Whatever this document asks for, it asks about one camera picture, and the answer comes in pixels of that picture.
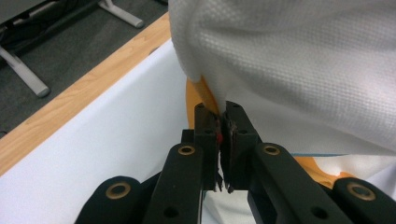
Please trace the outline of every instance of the black plastic part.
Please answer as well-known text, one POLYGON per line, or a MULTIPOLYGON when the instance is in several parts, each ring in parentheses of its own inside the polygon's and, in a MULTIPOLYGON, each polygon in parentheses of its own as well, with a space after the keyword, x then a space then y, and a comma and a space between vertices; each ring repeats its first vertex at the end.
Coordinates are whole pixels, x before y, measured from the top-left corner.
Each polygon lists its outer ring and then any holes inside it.
POLYGON ((215 190, 218 179, 219 148, 216 137, 216 119, 203 104, 195 107, 194 144, 204 150, 204 190, 215 190))
POLYGON ((396 223, 396 202, 388 195, 376 188, 374 185, 357 179, 342 178, 334 183, 332 196, 335 202, 349 215, 355 223, 396 223), (349 186, 363 186, 374 194, 374 198, 370 200, 366 195, 366 189, 360 187, 348 188, 349 186))
POLYGON ((277 212, 262 184, 258 181, 258 178, 252 179, 251 188, 247 194, 251 213, 256 223, 275 224, 277 212))
POLYGON ((139 223, 145 207, 140 206, 144 187, 140 183, 126 176, 116 176, 102 183, 85 203, 76 223, 139 223), (106 196, 107 190, 114 184, 127 184, 130 191, 119 199, 110 199, 106 196))
POLYGON ((194 144, 171 148, 143 223, 201 223, 203 159, 194 144))
POLYGON ((259 180, 253 184, 259 183, 268 193, 276 223, 352 223, 285 148, 258 144, 252 160, 259 180))
POLYGON ((194 143, 194 129, 183 130, 181 133, 181 143, 194 143))
POLYGON ((248 189, 251 174, 250 157, 260 137, 241 105, 227 102, 223 116, 224 144, 221 146, 221 167, 224 181, 231 193, 234 189, 248 189))

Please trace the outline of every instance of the gray carpet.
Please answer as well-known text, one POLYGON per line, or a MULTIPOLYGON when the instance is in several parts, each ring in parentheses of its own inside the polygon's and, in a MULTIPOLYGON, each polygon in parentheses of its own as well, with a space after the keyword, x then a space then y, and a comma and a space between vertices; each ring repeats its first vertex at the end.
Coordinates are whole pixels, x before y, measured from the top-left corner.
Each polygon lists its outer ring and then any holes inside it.
POLYGON ((44 41, 19 50, 18 56, 51 88, 49 96, 37 98, 4 60, 0 61, 0 138, 2 131, 17 127, 167 11, 167 6, 154 0, 113 2, 142 19, 145 27, 135 29, 92 5, 44 41))

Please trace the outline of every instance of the wooden trim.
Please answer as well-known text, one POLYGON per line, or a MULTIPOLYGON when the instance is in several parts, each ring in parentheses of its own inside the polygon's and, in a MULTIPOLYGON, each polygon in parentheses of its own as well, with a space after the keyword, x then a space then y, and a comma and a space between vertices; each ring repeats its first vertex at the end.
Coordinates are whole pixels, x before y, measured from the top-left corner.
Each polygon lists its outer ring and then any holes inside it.
POLYGON ((0 140, 0 175, 53 135, 170 38, 164 14, 0 140))

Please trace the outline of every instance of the white fabric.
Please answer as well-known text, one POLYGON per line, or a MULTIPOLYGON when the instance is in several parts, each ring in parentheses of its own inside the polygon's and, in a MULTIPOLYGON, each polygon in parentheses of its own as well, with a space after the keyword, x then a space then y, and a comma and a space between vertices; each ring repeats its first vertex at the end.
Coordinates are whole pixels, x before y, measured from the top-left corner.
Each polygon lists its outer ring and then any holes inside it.
POLYGON ((170 1, 187 76, 295 153, 395 155, 396 2, 170 1))
POLYGON ((396 201, 396 164, 370 176, 367 181, 374 184, 396 201))
POLYGON ((323 172, 329 175, 340 175, 341 172, 347 172, 357 174, 361 179, 377 174, 383 170, 383 167, 396 165, 394 157, 368 155, 315 157, 315 162, 323 172))

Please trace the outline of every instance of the metal rivet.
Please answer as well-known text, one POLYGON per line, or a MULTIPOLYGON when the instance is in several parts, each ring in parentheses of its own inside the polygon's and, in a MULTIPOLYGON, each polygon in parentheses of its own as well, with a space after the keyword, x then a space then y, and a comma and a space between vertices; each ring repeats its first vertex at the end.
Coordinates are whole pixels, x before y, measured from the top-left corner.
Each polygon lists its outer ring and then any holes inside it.
POLYGON ((183 146, 178 149, 178 153, 183 156, 190 156, 194 152, 195 152, 195 148, 190 146, 183 146))
POLYGON ((364 187, 361 184, 351 182, 346 185, 347 190, 353 196, 362 199, 364 201, 372 201, 375 200, 375 194, 372 190, 364 187))
POLYGON ((106 190, 106 196, 109 199, 112 200, 117 200, 120 198, 125 197, 129 191, 131 191, 131 186, 126 183, 126 182, 119 182, 119 183, 115 183, 113 185, 111 185, 110 187, 108 187, 108 189, 106 190), (116 188, 123 188, 120 192, 118 192, 117 190, 115 190, 116 188))
POLYGON ((280 153, 280 150, 277 147, 268 147, 268 146, 266 146, 262 150, 265 153, 267 153, 269 155, 272 155, 272 156, 276 156, 276 155, 278 155, 280 153))

